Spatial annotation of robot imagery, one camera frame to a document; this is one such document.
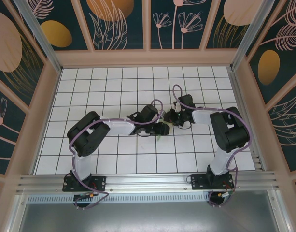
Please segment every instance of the black bracket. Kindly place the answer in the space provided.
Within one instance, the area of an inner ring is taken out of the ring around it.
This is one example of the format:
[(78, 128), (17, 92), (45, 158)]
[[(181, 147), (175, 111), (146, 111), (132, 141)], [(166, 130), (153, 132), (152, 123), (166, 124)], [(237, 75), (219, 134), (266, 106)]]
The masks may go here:
[[(92, 176), (83, 180), (83, 183), (98, 191), (105, 191), (106, 177), (105, 176)], [(70, 173), (70, 176), (64, 177), (63, 192), (91, 192), (91, 190), (82, 186), (78, 180)]]
[[(234, 183), (231, 174), (225, 176), (224, 181), (233, 189)], [(224, 183), (211, 185), (206, 174), (194, 174), (187, 178), (187, 182), (192, 185), (192, 190), (210, 190), (210, 189), (226, 189)]]

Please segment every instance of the white grid floor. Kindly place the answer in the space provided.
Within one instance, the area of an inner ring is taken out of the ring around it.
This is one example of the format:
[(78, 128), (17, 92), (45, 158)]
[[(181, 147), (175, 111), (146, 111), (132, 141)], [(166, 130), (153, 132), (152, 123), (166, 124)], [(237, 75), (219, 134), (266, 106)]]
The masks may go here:
[[(171, 108), (172, 86), (191, 94), (196, 106), (237, 106), (226, 67), (134, 67), (64, 69), (34, 174), (66, 174), (71, 169), (68, 130), (86, 113), (125, 117), (154, 98)], [(93, 174), (204, 172), (216, 152), (211, 127), (170, 128), (162, 137), (106, 137), (91, 159)], [(231, 163), (255, 170), (250, 151)]]

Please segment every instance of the purple cable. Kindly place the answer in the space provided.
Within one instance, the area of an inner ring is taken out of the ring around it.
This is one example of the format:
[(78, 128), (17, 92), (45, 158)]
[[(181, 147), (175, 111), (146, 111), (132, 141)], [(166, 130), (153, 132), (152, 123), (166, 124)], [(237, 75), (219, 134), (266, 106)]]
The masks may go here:
[[(182, 88), (180, 87), (180, 85), (175, 84), (175, 85), (172, 87), (172, 94), (173, 94), (174, 98), (176, 99), (176, 101), (177, 101), (180, 105), (184, 106), (185, 108), (189, 108), (189, 109), (192, 109), (192, 110), (212, 110), (212, 111), (223, 111), (223, 112), (226, 112), (226, 113), (231, 114), (232, 116), (236, 117), (237, 119), (239, 119), (239, 121), (241, 121), (241, 122), (244, 124), (245, 128), (248, 130), (248, 133), (249, 133), (249, 136), (250, 136), (250, 139), (249, 139), (248, 144), (247, 144), (246, 146), (244, 146), (244, 147), (242, 147), (242, 148), (240, 148), (240, 149), (234, 151), (234, 153), (230, 156), (230, 158), (229, 158), (229, 160), (228, 160), (228, 162), (227, 162), (227, 164), (226, 164), (226, 168), (227, 168), (229, 171), (236, 171), (236, 173), (235, 173), (235, 184), (234, 184), (234, 189), (233, 189), (233, 192), (235, 192), (235, 190), (236, 190), (236, 185), (237, 185), (238, 168), (235, 167), (234, 169), (229, 169), (229, 165), (230, 165), (232, 159), (234, 158), (234, 156), (235, 156), (238, 152), (247, 149), (247, 148), (251, 145), (252, 140), (253, 140), (253, 134), (252, 134), (251, 128), (249, 127), (249, 125), (248, 125), (248, 124), (247, 124), (247, 123), (246, 123), (246, 122), (245, 122), (245, 121), (244, 121), (239, 115), (237, 115), (237, 114), (235, 114), (235, 113), (233, 113), (233, 112), (231, 112), (231, 111), (229, 111), (229, 110), (225, 110), (225, 109), (221, 109), (221, 108), (219, 108), (219, 109), (217, 109), (217, 108), (206, 108), (206, 107), (195, 108), (195, 107), (190, 107), (190, 106), (188, 106), (188, 105), (183, 104), (182, 102), (179, 101), (179, 99), (177, 98), (177, 96), (176, 96), (176, 94), (175, 94), (175, 87), (178, 87), (178, 88), (180, 89), (181, 96), (182, 96)], [(210, 197), (211, 197), (212, 193), (213, 193), (213, 191), (209, 192), (209, 195), (208, 195), (208, 203), (209, 203), (209, 205), (211, 205), (211, 206), (216, 206), (215, 203), (213, 203), (213, 202), (210, 201)]]
[(87, 186), (86, 184), (84, 184), (84, 183), (80, 180), (80, 178), (79, 178), (79, 176), (78, 176), (78, 173), (77, 173), (77, 171), (76, 171), (76, 167), (75, 167), (75, 155), (76, 155), (76, 151), (72, 149), (72, 145), (74, 144), (74, 142), (76, 141), (76, 139), (78, 139), (78, 137), (79, 137), (80, 135), (82, 135), (82, 134), (83, 134), (88, 128), (92, 127), (93, 125), (95, 125), (95, 124), (97, 124), (97, 123), (99, 123), (99, 122), (125, 121), (125, 122), (130, 122), (130, 123), (138, 124), (138, 125), (148, 125), (148, 124), (150, 124), (150, 123), (154, 123), (154, 122), (156, 122), (156, 121), (158, 121), (158, 120), (160, 119), (160, 117), (161, 117), (161, 115), (162, 115), (162, 113), (163, 113), (163, 111), (164, 111), (163, 103), (162, 103), (159, 99), (154, 99), (154, 100), (151, 102), (151, 104), (153, 104), (155, 101), (160, 102), (160, 104), (161, 104), (161, 111), (160, 111), (160, 113), (158, 114), (158, 116), (157, 116), (155, 119), (153, 119), (152, 121), (150, 121), (150, 122), (134, 122), (134, 121), (131, 121), (131, 120), (128, 120), (128, 119), (123, 119), (123, 118), (100, 119), (100, 120), (97, 120), (97, 121), (94, 121), (94, 122), (90, 123), (88, 126), (86, 126), (85, 128), (83, 128), (83, 129), (82, 129), (82, 130), (81, 130), (81, 131), (80, 131), (80, 132), (79, 132), (79, 133), (78, 133), (78, 134), (72, 139), (72, 141), (70, 142), (69, 150), (70, 150), (70, 152), (73, 154), (73, 156), (72, 156), (72, 172), (73, 172), (74, 176), (75, 176), (76, 179), (79, 181), (79, 183), (80, 183), (82, 186), (84, 186), (86, 189), (91, 190), (92, 192), (97, 192), (97, 193), (105, 194), (105, 196), (103, 196), (103, 197), (102, 197), (101, 199), (99, 199), (97, 202), (95, 202), (95, 203), (93, 203), (93, 204), (90, 204), (90, 205), (88, 205), (87, 207), (83, 207), (83, 208), (80, 208), (80, 207), (78, 207), (78, 205), (77, 205), (77, 202), (78, 202), (80, 199), (82, 199), (82, 198), (77, 199), (77, 200), (75, 201), (75, 206), (77, 207), (77, 209), (82, 209), (82, 210), (84, 210), (84, 209), (92, 208), (93, 206), (97, 205), (99, 202), (101, 202), (102, 200), (104, 200), (106, 197), (108, 197), (109, 193), (107, 193), (107, 192), (103, 192), (103, 191), (99, 191), (99, 190), (96, 190), (96, 189), (93, 189), (93, 188)]

